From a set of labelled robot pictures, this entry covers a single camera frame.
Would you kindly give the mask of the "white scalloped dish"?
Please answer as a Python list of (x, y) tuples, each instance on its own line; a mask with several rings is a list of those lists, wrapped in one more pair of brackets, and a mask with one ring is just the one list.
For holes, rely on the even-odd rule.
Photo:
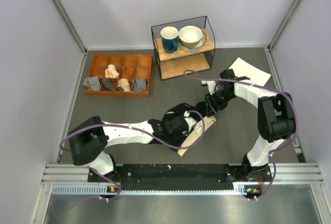
[(182, 48), (186, 52), (197, 53), (202, 49), (202, 47), (205, 45), (205, 43), (206, 43), (206, 34), (203, 34), (202, 39), (199, 41), (199, 43), (195, 47), (189, 48), (189, 47), (182, 45)]

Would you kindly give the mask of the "aluminium frame rail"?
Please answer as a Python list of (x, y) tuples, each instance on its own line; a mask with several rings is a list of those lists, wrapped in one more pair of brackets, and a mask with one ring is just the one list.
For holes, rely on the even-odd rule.
[(114, 171), (100, 177), (87, 166), (47, 165), (42, 182), (49, 184), (107, 183), (111, 179), (117, 183), (164, 184), (176, 187), (178, 184), (242, 184), (261, 183), (318, 184), (323, 182), (320, 169), (315, 163), (277, 163), (268, 164), (264, 169), (249, 176), (242, 175), (240, 165), (227, 164), (125, 164), (118, 165)]

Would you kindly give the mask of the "white square plate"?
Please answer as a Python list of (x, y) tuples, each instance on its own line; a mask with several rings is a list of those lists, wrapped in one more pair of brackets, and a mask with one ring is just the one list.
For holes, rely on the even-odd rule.
[(229, 67), (237, 77), (248, 77), (254, 84), (265, 86), (271, 77), (271, 74), (264, 72), (257, 67), (249, 64), (240, 57)]

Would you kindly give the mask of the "blue ceramic mug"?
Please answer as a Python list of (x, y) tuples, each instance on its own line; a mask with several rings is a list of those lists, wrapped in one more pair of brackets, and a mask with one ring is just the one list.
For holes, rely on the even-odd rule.
[(166, 53), (174, 53), (178, 48), (179, 32), (176, 27), (164, 27), (161, 32), (161, 41)]

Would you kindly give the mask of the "black underwear cream waistband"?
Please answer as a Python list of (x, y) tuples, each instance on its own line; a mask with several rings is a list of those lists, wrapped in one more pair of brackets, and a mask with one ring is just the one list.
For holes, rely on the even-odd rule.
[(190, 116), (197, 121), (197, 124), (192, 132), (188, 135), (186, 140), (183, 142), (183, 144), (169, 144), (172, 146), (172, 150), (176, 151), (180, 156), (183, 156), (184, 153), (187, 152), (188, 148), (193, 146), (198, 141), (201, 134), (207, 131), (211, 125), (216, 122), (216, 118), (214, 116), (207, 116), (207, 105), (203, 101), (198, 102), (195, 106), (189, 105), (187, 103), (180, 103), (168, 110), (164, 114), (163, 118), (166, 114), (170, 113), (173, 113), (173, 115), (176, 116), (183, 116), (185, 111), (190, 113)]

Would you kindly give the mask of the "wooden compartment organizer tray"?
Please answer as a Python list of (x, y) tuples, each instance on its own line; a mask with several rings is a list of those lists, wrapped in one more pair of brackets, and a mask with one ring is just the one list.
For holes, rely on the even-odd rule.
[[(105, 78), (105, 69), (109, 64), (113, 64), (119, 72), (118, 78), (111, 79), (116, 86), (115, 91), (105, 91), (102, 86), (102, 79)], [(116, 97), (148, 97), (151, 76), (152, 76), (153, 56), (147, 54), (96, 54), (94, 56), (91, 69), (89, 71), (89, 77), (97, 76), (101, 84), (101, 90), (88, 91), (84, 86), (84, 93), (88, 96), (116, 96)], [(121, 79), (122, 71), (125, 67), (135, 67), (136, 71), (134, 78), (128, 79), (130, 84), (130, 92), (120, 91), (117, 87), (119, 79)], [(146, 92), (134, 92), (133, 80), (144, 78), (147, 82)]]

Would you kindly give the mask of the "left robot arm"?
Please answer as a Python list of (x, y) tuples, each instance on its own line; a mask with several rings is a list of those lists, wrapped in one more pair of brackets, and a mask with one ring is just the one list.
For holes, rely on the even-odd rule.
[(163, 120), (113, 124), (93, 116), (69, 133), (69, 149), (75, 166), (88, 166), (106, 181), (117, 176), (113, 157), (103, 150), (121, 144), (163, 144), (178, 150), (197, 125), (191, 114), (167, 115)]

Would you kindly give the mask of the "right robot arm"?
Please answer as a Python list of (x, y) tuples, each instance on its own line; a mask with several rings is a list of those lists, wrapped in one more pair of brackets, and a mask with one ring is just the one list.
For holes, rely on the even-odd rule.
[(207, 116), (224, 110), (236, 97), (256, 107), (259, 136), (253, 148), (244, 155), (240, 168), (229, 166), (225, 171), (230, 182), (257, 180), (265, 173), (274, 150), (295, 132), (294, 111), (289, 103), (291, 95), (256, 87), (248, 77), (237, 77), (233, 69), (224, 70), (218, 82), (203, 80), (201, 83), (209, 91), (204, 96)]

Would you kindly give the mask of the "grey striped rolled cloth left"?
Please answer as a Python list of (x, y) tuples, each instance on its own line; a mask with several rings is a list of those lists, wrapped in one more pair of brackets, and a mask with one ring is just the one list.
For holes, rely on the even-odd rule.
[(101, 90), (101, 84), (97, 76), (87, 77), (84, 79), (83, 85), (88, 91), (99, 91)]

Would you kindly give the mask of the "cream rolled cloth lower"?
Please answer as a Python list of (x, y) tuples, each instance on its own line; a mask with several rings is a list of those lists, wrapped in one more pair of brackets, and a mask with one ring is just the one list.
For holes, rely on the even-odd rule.
[(117, 87), (120, 91), (123, 91), (123, 92), (130, 92), (131, 91), (129, 80), (126, 79), (126, 78), (119, 79)]

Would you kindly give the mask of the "dark grey rolled cloth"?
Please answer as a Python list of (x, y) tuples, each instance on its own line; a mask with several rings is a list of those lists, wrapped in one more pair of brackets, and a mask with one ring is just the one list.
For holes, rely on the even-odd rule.
[(115, 91), (116, 90), (116, 86), (113, 84), (113, 82), (109, 78), (102, 79), (102, 86), (105, 91)]

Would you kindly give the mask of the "blue striped rolled cloth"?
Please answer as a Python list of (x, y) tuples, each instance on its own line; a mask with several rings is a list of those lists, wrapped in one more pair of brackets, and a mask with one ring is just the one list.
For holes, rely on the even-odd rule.
[(144, 78), (134, 79), (132, 84), (133, 84), (134, 92), (146, 92), (147, 91), (147, 82)]

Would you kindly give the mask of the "cream ceramic bowl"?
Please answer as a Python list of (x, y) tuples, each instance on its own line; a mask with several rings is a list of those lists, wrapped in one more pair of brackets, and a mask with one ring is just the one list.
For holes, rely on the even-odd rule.
[(198, 45), (203, 37), (200, 28), (192, 25), (184, 26), (179, 30), (179, 41), (187, 48), (194, 48)]

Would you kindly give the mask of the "cream rolled cloth upper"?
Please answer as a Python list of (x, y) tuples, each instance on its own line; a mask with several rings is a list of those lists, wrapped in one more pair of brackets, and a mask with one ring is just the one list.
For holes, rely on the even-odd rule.
[(107, 69), (104, 71), (105, 73), (105, 78), (118, 78), (119, 72), (117, 71), (116, 67), (113, 64), (109, 64)]

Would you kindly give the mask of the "orange rolled cloth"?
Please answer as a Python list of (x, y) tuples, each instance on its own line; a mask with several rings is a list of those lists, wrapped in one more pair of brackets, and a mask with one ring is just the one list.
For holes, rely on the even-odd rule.
[(125, 67), (124, 70), (122, 71), (122, 78), (126, 79), (132, 79), (134, 78), (136, 68), (135, 67)]

